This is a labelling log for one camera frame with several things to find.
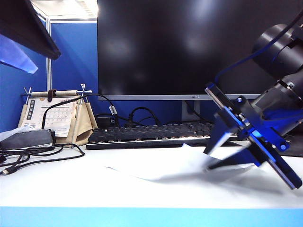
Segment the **black monitor screen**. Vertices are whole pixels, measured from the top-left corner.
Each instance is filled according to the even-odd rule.
[[[191,99],[216,73],[288,24],[299,0],[98,0],[98,88],[112,99]],[[224,74],[227,94],[260,94],[274,80],[253,61]]]

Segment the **white desk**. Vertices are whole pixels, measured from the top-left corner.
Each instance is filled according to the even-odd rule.
[[[82,148],[82,158],[0,176],[0,226],[303,225],[303,187],[290,190],[267,163],[225,176],[210,172],[152,182],[104,167],[131,149]],[[214,156],[234,149],[220,148]],[[303,177],[303,158],[284,159]]]

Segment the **blue wall panel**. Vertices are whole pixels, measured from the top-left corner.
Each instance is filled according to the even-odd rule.
[[[23,87],[46,90],[46,58],[25,47],[22,50],[37,65],[34,74],[0,64],[0,132],[17,127],[25,98]]]
[[[98,92],[98,62],[97,62],[97,24],[96,23],[59,23],[52,24],[52,37],[62,52],[62,56],[53,61],[53,88],[57,90],[80,89],[85,83],[87,89]],[[90,98],[94,114],[109,113],[108,103]],[[128,117],[128,114],[138,106],[152,109],[162,123],[180,121],[180,101],[116,101],[118,114]],[[150,114],[140,110],[135,119],[147,117]],[[154,124],[149,119],[146,124]]]

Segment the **white paper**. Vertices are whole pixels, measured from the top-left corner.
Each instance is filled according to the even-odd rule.
[[[53,98],[52,102],[48,102],[47,98],[30,98],[22,126],[30,125],[36,129],[40,129],[43,115],[48,107],[71,99],[73,97],[58,97]],[[57,137],[67,137],[70,130],[71,118],[75,116],[75,111],[75,102],[50,109],[46,114],[45,129],[55,131]]]
[[[163,180],[201,174],[218,161],[203,153],[204,148],[136,149],[121,152],[109,161],[107,167],[146,180]]]

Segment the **keyboard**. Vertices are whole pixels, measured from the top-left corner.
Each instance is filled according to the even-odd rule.
[[[162,126],[112,127],[95,129],[86,148],[155,148],[188,145],[206,145],[212,129],[211,123],[192,122]]]

